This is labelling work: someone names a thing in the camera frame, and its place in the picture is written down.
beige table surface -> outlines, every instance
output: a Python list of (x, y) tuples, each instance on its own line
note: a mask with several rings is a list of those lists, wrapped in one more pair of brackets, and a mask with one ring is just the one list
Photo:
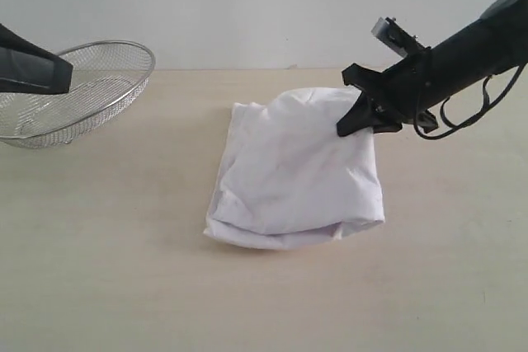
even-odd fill
[(376, 137), (384, 226), (292, 252), (202, 235), (233, 102), (340, 83), (158, 72), (71, 145), (1, 145), (0, 351), (526, 351), (526, 78), (447, 140)]

wrinkled fabric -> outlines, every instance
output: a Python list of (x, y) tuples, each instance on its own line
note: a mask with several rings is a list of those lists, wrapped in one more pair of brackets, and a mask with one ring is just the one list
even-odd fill
[(383, 223), (372, 130), (336, 134), (358, 96), (316, 87), (284, 92), (267, 106), (235, 104), (205, 235), (288, 250)]

wire mesh basket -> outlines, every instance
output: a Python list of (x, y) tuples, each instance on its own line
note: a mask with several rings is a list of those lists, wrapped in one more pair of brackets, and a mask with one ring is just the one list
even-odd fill
[(128, 41), (98, 41), (58, 55), (73, 65), (69, 93), (0, 93), (0, 141), (20, 148), (71, 143), (126, 109), (155, 64), (152, 51)]

metal strainer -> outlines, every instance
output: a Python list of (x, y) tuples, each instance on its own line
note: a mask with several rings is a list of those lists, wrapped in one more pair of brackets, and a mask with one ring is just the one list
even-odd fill
[(155, 58), (143, 45), (97, 41), (58, 53), (73, 65), (68, 94), (0, 93), (0, 141), (21, 148), (70, 143), (127, 108), (145, 89)]

black object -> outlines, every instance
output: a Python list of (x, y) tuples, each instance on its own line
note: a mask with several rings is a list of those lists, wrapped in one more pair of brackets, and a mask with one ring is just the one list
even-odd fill
[(69, 92), (73, 66), (0, 25), (0, 92)]
[(380, 19), (373, 34), (403, 56), (403, 60), (382, 73), (354, 63), (342, 72), (346, 85), (361, 90), (355, 105), (337, 123), (341, 137), (372, 127), (375, 133), (397, 132), (413, 124), (423, 138), (438, 128), (436, 117), (427, 109), (484, 79), (519, 67), (518, 73), (495, 101), (489, 100), (486, 80), (481, 111), (461, 124), (441, 118), (451, 127), (443, 138), (470, 126), (490, 111), (510, 91), (528, 63), (528, 0), (498, 0), (477, 21), (440, 43), (424, 47), (405, 32), (394, 19)]

